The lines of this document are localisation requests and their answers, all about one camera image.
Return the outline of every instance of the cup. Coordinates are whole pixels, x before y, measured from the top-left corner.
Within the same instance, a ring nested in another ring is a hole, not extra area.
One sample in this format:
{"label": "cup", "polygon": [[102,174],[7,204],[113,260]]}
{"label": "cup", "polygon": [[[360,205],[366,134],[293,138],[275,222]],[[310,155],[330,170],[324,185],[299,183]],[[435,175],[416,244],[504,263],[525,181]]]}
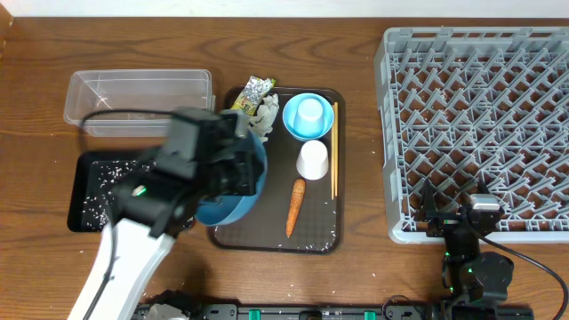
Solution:
{"label": "cup", "polygon": [[293,128],[304,137],[319,136],[324,129],[324,110],[320,101],[311,98],[301,101],[296,110]]}
{"label": "cup", "polygon": [[328,148],[318,140],[310,140],[302,145],[296,159],[296,170],[304,179],[318,180],[328,172]]}

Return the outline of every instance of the green light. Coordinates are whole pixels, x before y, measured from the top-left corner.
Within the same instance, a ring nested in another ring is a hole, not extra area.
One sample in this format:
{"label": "green light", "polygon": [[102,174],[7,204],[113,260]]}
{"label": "green light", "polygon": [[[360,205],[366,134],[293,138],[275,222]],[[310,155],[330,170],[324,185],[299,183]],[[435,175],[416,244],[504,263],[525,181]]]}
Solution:
{"label": "green light", "polygon": [[140,196],[140,195],[142,195],[142,194],[145,193],[145,192],[146,192],[146,188],[143,188],[142,190],[139,190],[139,191],[136,193],[136,195],[134,195],[134,196]]}

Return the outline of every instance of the carrot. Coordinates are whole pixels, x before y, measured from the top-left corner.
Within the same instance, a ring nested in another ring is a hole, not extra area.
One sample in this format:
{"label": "carrot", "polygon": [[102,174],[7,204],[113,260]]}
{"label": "carrot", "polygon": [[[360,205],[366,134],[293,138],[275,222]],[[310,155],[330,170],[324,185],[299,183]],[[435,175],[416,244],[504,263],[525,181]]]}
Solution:
{"label": "carrot", "polygon": [[296,219],[301,211],[302,199],[306,191],[306,182],[297,179],[293,186],[293,196],[291,197],[291,207],[288,209],[288,219],[286,220],[286,237],[291,237],[294,231]]}

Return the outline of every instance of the chopsticks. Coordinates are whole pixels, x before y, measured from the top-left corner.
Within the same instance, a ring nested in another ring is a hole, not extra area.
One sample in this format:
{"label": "chopsticks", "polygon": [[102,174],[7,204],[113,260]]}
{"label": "chopsticks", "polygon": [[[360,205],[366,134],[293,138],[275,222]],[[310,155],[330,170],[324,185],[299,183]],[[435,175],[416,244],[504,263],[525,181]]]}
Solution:
{"label": "chopsticks", "polygon": [[334,102],[334,123],[332,125],[332,200],[334,196],[338,197],[338,102]]}

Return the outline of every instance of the cable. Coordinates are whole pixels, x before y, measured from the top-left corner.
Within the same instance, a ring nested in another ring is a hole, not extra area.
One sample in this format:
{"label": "cable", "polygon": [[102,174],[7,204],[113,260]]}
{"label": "cable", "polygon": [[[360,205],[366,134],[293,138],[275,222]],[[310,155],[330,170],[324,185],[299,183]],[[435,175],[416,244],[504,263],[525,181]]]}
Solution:
{"label": "cable", "polygon": [[533,264],[535,267],[542,269],[543,271],[547,272],[548,274],[550,274],[551,276],[553,276],[558,282],[559,284],[561,284],[561,289],[563,289],[563,303],[561,304],[561,308],[559,308],[559,311],[557,312],[557,314],[553,317],[553,320],[558,320],[561,319],[561,316],[563,316],[565,309],[567,308],[567,300],[569,299],[569,294],[567,292],[567,284],[565,284],[565,281],[563,281],[563,279],[561,278],[561,276],[559,276],[557,273],[555,273],[553,270],[551,270],[550,268],[546,267],[545,265],[541,264],[540,262],[520,253],[517,252],[515,250],[509,249],[506,246],[503,246],[501,244],[497,244],[492,240],[487,239],[486,237],[480,235],[480,233],[478,233],[478,231],[476,231],[474,228],[472,228],[472,225],[470,225],[470,221],[469,219],[465,219],[466,221],[466,225],[467,227],[470,229],[470,232],[472,232],[474,234],[474,236],[476,236],[478,239],[486,242],[489,245],[492,245],[498,249],[503,250],[504,252],[507,252],[511,255],[514,255],[516,257],[518,257],[521,260],[525,260],[531,264]]}
{"label": "cable", "polygon": [[[94,116],[106,115],[111,113],[143,113],[143,114],[153,114],[153,115],[168,115],[171,116],[171,111],[161,111],[161,110],[143,110],[143,109],[110,109],[110,110],[101,110],[92,112],[83,117],[81,123],[79,123],[79,134],[77,136],[79,142],[79,150],[83,154],[86,150],[86,141],[84,136],[84,128],[87,121]],[[105,291],[105,287],[107,286],[108,282],[112,279],[113,267],[115,266],[115,256],[116,256],[116,230],[115,230],[115,217],[111,207],[106,204],[107,206],[107,216],[108,216],[108,229],[110,232],[110,261],[108,262],[107,271],[105,271],[105,275],[103,276],[103,280],[100,283],[99,290],[95,293],[91,301],[91,305],[85,312],[85,316],[83,317],[84,320],[88,320],[91,317],[91,314],[95,307],[97,307],[97,303],[99,302],[100,296]]]}
{"label": "cable", "polygon": [[[389,298],[385,301],[385,303],[383,303],[383,306],[381,306],[381,314],[382,314],[383,316],[385,316],[386,318],[389,318],[389,319],[391,319],[391,317],[390,317],[390,316],[387,316],[387,315],[385,314],[385,307],[389,304],[390,301],[396,302],[395,300],[393,300],[394,298],[403,298],[403,299],[405,299],[405,300],[411,302],[411,300],[410,300],[409,298],[405,297],[403,294],[395,294],[395,295],[392,295],[391,297],[389,297]],[[417,313],[419,314],[419,316],[421,316],[421,319],[422,319],[422,318],[423,318],[422,312],[420,312],[420,311],[417,309],[417,307],[415,307],[415,306],[413,306],[413,308],[415,309],[415,311],[417,311]]]}

